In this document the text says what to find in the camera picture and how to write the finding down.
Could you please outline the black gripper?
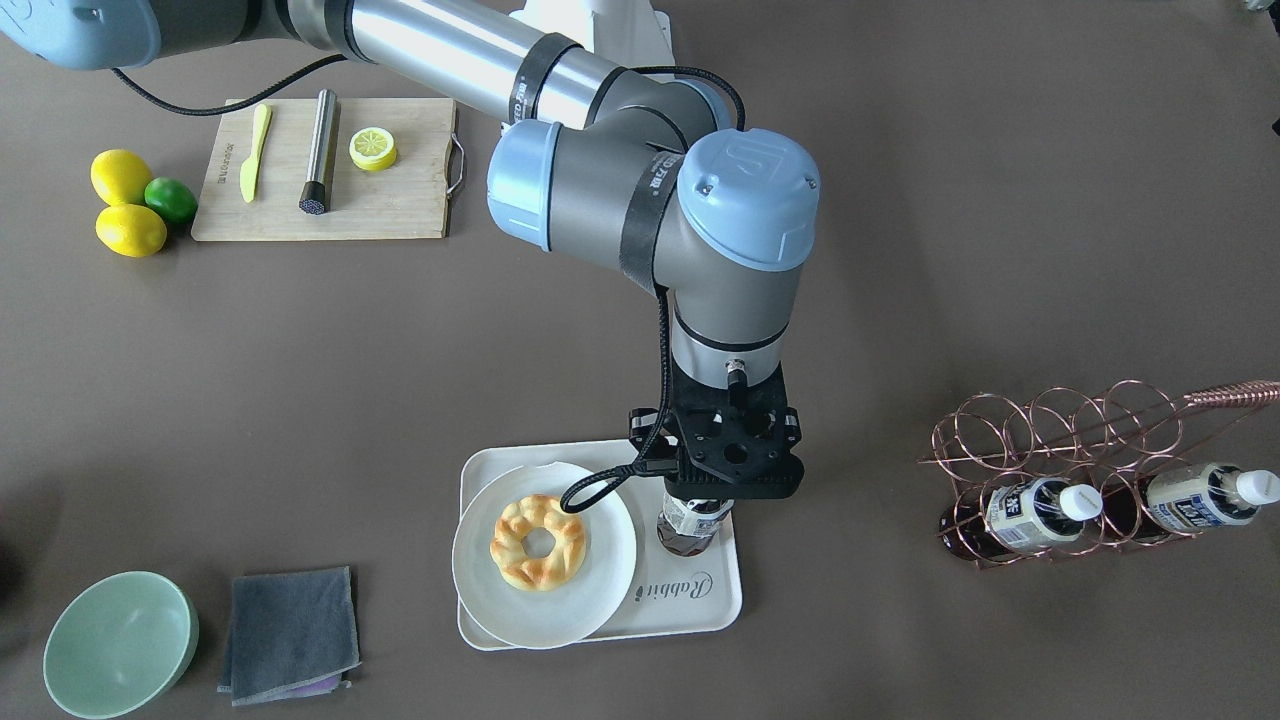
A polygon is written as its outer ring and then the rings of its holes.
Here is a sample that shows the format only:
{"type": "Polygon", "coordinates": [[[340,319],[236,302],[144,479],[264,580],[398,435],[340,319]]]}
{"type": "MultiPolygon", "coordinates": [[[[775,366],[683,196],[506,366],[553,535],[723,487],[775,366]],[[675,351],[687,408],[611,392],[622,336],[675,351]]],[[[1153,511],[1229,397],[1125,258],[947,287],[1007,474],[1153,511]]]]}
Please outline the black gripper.
{"type": "Polygon", "coordinates": [[[791,454],[800,441],[782,368],[742,391],[704,386],[673,369],[664,429],[640,462],[643,477],[663,477],[681,500],[787,498],[804,477],[791,454]]]}

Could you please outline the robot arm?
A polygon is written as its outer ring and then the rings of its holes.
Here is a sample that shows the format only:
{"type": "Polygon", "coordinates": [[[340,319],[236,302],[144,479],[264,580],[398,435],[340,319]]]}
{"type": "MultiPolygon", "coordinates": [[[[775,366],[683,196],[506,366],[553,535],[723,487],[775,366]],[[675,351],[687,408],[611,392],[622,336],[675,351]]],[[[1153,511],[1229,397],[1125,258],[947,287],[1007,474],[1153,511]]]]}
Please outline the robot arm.
{"type": "Polygon", "coordinates": [[[495,224],[664,305],[660,401],[634,421],[636,459],[599,473],[607,489],[630,477],[663,477],[682,500],[799,487],[781,354],[820,173],[791,138],[744,128],[717,76],[622,67],[472,1],[5,1],[3,32],[76,70],[296,38],[503,120],[486,173],[495,224]]]}

